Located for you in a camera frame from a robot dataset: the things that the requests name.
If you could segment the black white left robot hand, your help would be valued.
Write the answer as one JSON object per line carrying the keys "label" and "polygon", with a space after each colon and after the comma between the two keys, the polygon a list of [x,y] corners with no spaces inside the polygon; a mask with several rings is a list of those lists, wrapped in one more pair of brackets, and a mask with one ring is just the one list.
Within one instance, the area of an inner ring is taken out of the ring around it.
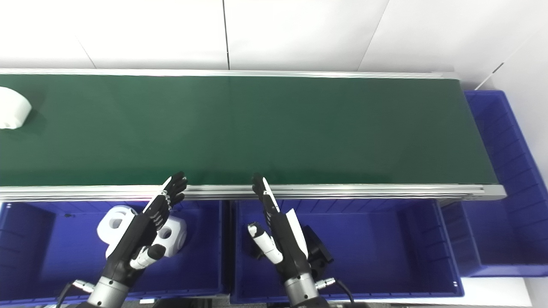
{"label": "black white left robot hand", "polygon": [[146,268],[137,264],[139,257],[147,257],[151,249],[153,262],[162,258],[161,250],[154,248],[153,242],[158,231],[166,224],[172,207],[184,199],[187,185],[184,172],[175,173],[166,180],[145,209],[131,220],[125,234],[107,258],[102,278],[131,288]]}

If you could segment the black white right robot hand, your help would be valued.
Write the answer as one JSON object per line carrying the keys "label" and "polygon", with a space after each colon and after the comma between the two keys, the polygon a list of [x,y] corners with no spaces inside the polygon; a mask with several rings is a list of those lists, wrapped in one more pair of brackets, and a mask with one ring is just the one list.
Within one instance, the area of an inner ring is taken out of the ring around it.
{"label": "black white right robot hand", "polygon": [[270,233],[258,222],[251,222],[247,226],[249,235],[264,256],[272,262],[281,282],[311,274],[306,242],[295,212],[280,211],[274,193],[262,174],[253,174],[252,181],[252,190],[262,203]]}

